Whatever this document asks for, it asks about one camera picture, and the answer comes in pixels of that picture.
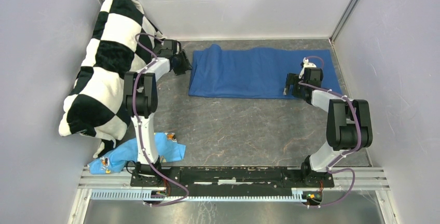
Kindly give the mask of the blue surgical drape cloth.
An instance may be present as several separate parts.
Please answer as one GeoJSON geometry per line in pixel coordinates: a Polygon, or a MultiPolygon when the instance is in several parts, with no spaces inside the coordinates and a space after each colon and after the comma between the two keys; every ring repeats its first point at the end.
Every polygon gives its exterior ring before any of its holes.
{"type": "Polygon", "coordinates": [[[341,93],[329,50],[252,48],[225,50],[213,44],[193,52],[189,96],[292,99],[283,95],[288,73],[299,74],[304,58],[323,69],[324,88],[341,93]]]}

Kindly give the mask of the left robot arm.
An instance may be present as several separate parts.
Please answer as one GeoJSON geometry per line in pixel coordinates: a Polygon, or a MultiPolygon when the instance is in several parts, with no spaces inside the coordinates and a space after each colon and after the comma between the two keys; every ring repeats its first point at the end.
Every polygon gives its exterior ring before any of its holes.
{"type": "Polygon", "coordinates": [[[135,36],[137,44],[152,55],[152,60],[135,72],[124,77],[123,103],[130,112],[137,142],[135,173],[143,176],[150,186],[163,180],[160,155],[155,144],[154,115],[158,107],[157,81],[166,73],[185,74],[192,69],[182,44],[173,39],[160,39],[153,50],[140,42],[142,33],[135,36]]]}

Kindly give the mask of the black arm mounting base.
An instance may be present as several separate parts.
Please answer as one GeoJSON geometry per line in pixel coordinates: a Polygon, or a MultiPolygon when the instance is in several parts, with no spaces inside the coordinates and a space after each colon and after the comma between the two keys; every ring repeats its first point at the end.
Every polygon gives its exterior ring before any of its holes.
{"type": "Polygon", "coordinates": [[[171,166],[160,172],[166,179],[133,172],[130,185],[164,187],[173,197],[287,196],[292,189],[320,191],[335,185],[331,174],[303,177],[300,168],[287,166],[171,166]]]}

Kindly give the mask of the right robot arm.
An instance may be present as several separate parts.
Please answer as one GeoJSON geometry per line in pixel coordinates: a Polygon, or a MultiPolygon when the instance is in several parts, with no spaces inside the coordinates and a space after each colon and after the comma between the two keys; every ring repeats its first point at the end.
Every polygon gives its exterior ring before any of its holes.
{"type": "Polygon", "coordinates": [[[320,68],[307,67],[301,74],[289,73],[283,90],[285,95],[290,93],[327,113],[326,140],[301,165],[299,178],[307,187],[318,183],[321,176],[332,173],[340,160],[373,142],[369,102],[322,88],[322,79],[320,68]]]}

